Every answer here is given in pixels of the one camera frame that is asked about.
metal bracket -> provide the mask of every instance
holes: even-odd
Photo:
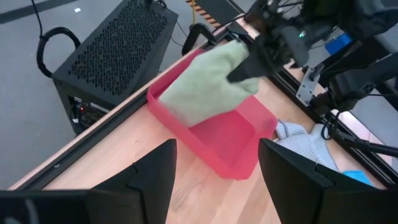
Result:
[[[315,68],[309,68],[303,77],[303,80],[298,88],[296,97],[305,105],[308,106],[313,98],[313,93],[317,87],[320,73],[325,66],[323,64],[317,65]]]

wooden table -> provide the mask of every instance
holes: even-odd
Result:
[[[245,28],[251,35],[255,35],[255,32],[246,26]],[[290,72],[298,79],[303,76],[301,70]],[[32,177],[74,142],[92,131],[96,125],[108,119],[111,113],[120,110],[122,105],[132,100],[154,80],[11,188],[17,188]],[[261,80],[259,89],[257,99],[279,119],[301,124],[307,131],[312,129],[314,122],[269,80]],[[45,189],[92,188],[170,138],[175,136],[157,121],[144,105],[49,183]],[[336,142],[328,141],[328,147],[341,172],[364,170]],[[280,223],[258,165],[248,180],[221,179],[180,141],[177,141],[177,148],[177,173],[167,223]],[[367,175],[376,187],[383,188],[369,173]]]

plastic bin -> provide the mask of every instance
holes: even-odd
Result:
[[[149,111],[219,176],[247,179],[258,162],[260,138],[270,138],[277,126],[276,117],[254,96],[235,110],[219,114],[191,128],[172,116],[158,97],[189,66],[202,50],[184,61],[149,87]]]

orange and black warning tape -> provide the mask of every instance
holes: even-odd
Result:
[[[185,0],[186,3],[188,3],[191,7],[193,4],[192,0]],[[218,22],[216,22],[215,19],[212,18],[211,15],[209,15],[205,10],[203,10],[198,4],[194,4],[193,5],[195,11],[197,13],[199,13],[199,15],[201,15],[208,23],[210,23],[213,27],[217,28],[219,27],[221,24],[219,24]]]

gray floor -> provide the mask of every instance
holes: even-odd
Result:
[[[235,0],[249,9],[254,0]],[[40,13],[44,31],[64,26],[84,40],[121,0],[80,0]],[[180,15],[178,21],[185,32],[192,23],[192,11],[183,0],[166,0],[168,7]],[[0,12],[28,5],[27,0],[0,2]],[[205,23],[199,15],[197,22]],[[31,169],[46,160],[73,139],[57,92],[50,79],[44,77],[35,64],[39,41],[39,27],[35,16],[0,25],[0,189],[6,189]],[[176,26],[174,39],[183,43],[185,36]],[[55,70],[73,52],[73,44],[66,37],[54,37],[45,49],[45,63]],[[161,70],[180,58],[181,47],[173,42],[164,57]],[[324,48],[311,52],[310,65],[328,57]],[[388,133],[398,126],[398,113],[382,98],[366,98],[353,113],[366,123],[376,136],[387,144],[398,146],[398,139]],[[381,119],[373,113],[385,111]]]

